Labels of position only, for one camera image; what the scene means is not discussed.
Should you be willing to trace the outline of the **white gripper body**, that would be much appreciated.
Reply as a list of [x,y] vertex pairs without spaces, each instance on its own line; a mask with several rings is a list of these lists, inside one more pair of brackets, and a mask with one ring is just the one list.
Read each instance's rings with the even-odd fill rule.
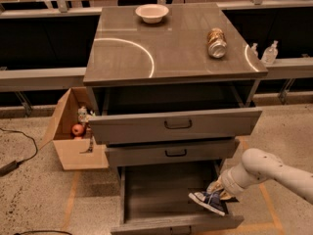
[[244,188],[234,180],[230,170],[225,170],[220,175],[220,181],[224,190],[234,197],[237,197],[244,192]]

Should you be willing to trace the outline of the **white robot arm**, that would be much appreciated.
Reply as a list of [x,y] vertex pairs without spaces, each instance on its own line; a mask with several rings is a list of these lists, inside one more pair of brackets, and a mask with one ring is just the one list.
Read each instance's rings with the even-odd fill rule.
[[275,180],[294,194],[313,204],[313,174],[292,166],[270,153],[256,148],[244,151],[241,161],[224,170],[207,190],[223,189],[230,196],[238,196],[251,185]]

